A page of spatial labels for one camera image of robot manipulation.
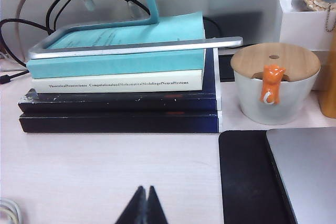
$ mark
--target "mouse pad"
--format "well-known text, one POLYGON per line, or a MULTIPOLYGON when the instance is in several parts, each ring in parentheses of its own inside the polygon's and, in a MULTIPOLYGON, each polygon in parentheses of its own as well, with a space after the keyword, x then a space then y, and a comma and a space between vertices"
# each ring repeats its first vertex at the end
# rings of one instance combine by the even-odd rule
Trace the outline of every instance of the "mouse pad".
POLYGON ((219 136, 225 224, 291 223, 266 142, 266 131, 219 136))

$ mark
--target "desk surface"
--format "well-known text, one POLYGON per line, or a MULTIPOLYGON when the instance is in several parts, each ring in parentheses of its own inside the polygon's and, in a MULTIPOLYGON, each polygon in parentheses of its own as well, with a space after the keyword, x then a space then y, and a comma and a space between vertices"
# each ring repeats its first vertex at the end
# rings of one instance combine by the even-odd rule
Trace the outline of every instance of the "desk surface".
MULTIPOLYGON (((223 223, 219 134, 27 134, 17 102, 30 76, 1 85, 1 196, 25 224, 113 223, 139 185, 154 185, 169 223, 223 223)), ((266 130, 222 83, 223 129, 266 130)), ((298 118, 279 127, 336 126, 314 92, 298 118)))

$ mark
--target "laptop lid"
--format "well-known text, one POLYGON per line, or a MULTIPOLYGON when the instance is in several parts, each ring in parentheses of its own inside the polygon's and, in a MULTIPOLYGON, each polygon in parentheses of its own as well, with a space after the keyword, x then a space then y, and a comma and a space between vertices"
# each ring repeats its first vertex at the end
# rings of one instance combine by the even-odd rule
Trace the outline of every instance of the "laptop lid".
POLYGON ((336 222, 336 128, 274 129, 267 140, 298 224, 336 222))

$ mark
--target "bamboo lid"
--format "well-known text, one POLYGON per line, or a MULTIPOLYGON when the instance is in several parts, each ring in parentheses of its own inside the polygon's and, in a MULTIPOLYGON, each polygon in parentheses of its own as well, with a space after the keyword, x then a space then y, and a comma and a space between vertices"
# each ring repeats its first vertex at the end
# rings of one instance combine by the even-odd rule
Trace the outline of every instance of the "bamboo lid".
POLYGON ((285 68, 284 80, 300 81, 316 74, 320 60, 306 48, 284 44, 263 43, 245 47, 231 59, 232 68, 248 78, 262 78, 264 65, 285 68))

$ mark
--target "book spine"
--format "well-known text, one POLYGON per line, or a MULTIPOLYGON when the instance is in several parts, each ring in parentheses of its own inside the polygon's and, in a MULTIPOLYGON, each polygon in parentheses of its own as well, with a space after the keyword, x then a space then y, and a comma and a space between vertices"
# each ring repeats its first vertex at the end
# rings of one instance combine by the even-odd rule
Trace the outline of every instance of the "book spine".
POLYGON ((93 76, 198 70, 204 66, 205 49, 143 54, 59 57, 27 63, 33 78, 93 76))
POLYGON ((27 133, 218 133, 217 111, 23 114, 20 123, 27 133))
POLYGON ((33 79, 37 93, 157 92, 202 89, 202 70, 33 79))
POLYGON ((59 111, 212 111, 216 110, 215 98, 197 98, 197 99, 181 99, 179 95, 175 98, 142 100, 140 97, 133 100, 117 100, 110 101, 82 101, 76 102, 58 102, 57 97, 55 101, 40 102, 38 100, 33 102, 21 101, 20 109, 24 113, 34 112, 59 112, 59 111))
POLYGON ((214 76, 215 76, 215 89, 216 89, 216 105, 217 110, 222 110, 222 89, 220 85, 220 75, 219 75, 219 56, 218 48, 213 48, 214 54, 214 76))

